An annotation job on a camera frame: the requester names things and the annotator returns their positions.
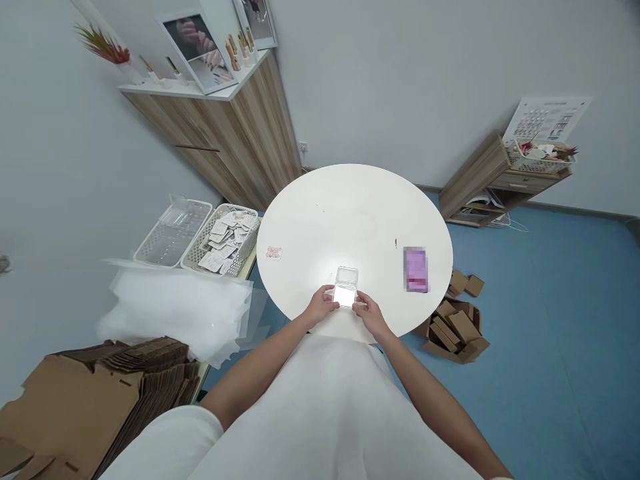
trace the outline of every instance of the vase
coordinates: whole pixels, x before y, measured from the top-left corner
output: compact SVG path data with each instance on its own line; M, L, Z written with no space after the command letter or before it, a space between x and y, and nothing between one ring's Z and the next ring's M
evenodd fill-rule
M126 63L118 63L116 67L120 69L122 73L124 73L129 81L134 85L142 85L144 83L144 78L142 75L138 73L138 70L131 64L131 60Z

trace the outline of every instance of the wooden cabinet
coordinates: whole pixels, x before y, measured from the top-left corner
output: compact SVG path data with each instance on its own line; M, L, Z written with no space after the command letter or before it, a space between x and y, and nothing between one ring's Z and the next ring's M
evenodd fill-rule
M495 131L442 189L440 212L447 222L483 227L570 174L569 167L552 174L511 170L507 150L500 134ZM486 188L496 192L505 208L469 203ZM462 212L466 209L474 209L476 213Z
M260 211L301 171L277 62L264 56L230 99L123 91L227 200Z

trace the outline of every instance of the white plastic basket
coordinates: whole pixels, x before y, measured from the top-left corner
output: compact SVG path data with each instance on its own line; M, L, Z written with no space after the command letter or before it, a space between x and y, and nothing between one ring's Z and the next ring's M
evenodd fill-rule
M182 256L189 250L202 224L213 210L210 203L187 201L195 207L189 223L184 228L176 229L166 227L158 221L133 254L134 261L164 268L174 268L180 264Z
M531 141L530 139L518 138L511 147L507 148L507 154L509 156L509 162L511 164L511 170L530 171L536 173L557 173L562 169L567 168L570 165L574 165L578 160L571 156L567 161L562 160L538 160L530 159L524 156L521 150L521 146ZM548 141L548 140L533 140L533 145L546 145L551 144L557 147L566 147L563 143Z
M207 220L207 222L200 229L200 232L198 232L198 235L192 242L191 246L182 256L182 259L180 260L180 266L186 270L193 270L196 272L205 273L207 275L216 275L218 277L221 277L222 275L220 275L219 273L213 273L206 268L202 268L198 265L198 263L209 251L205 247L209 243L209 234L216 220L220 220L229 212L240 210L249 212L250 215L253 215L255 217L255 221L249 229L244 242L242 242L242 245L240 245L238 253L233 259L233 263L231 264L228 272L225 273L226 277L237 277L238 273L245 263L245 260L255 246L255 242L258 238L258 228L260 226L260 222L258 221L258 212L256 212L256 210L241 207L239 205L232 205L230 203L223 203L218 208L216 208L215 212L213 212L213 214L209 217L209 220Z

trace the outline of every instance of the picture frame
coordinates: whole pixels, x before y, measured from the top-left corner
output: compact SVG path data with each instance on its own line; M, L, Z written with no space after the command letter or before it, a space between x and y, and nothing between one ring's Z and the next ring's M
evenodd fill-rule
M264 50L278 46L269 0L233 0L242 32L251 30L255 48Z
M238 84L225 38L214 37L202 10L159 15L156 21L205 95Z

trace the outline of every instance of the round white table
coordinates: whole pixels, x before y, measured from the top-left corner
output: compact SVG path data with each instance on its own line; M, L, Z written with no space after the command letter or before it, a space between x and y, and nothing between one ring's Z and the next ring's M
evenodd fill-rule
M280 260L266 258L268 246L282 247ZM403 247L426 250L428 293L405 290ZM453 268L449 231L431 200L392 172L350 164L314 170L278 194L258 232L257 258L269 296L290 319L321 285L335 282L338 267L358 269L358 289L398 336L434 312ZM350 305L312 332L375 342Z

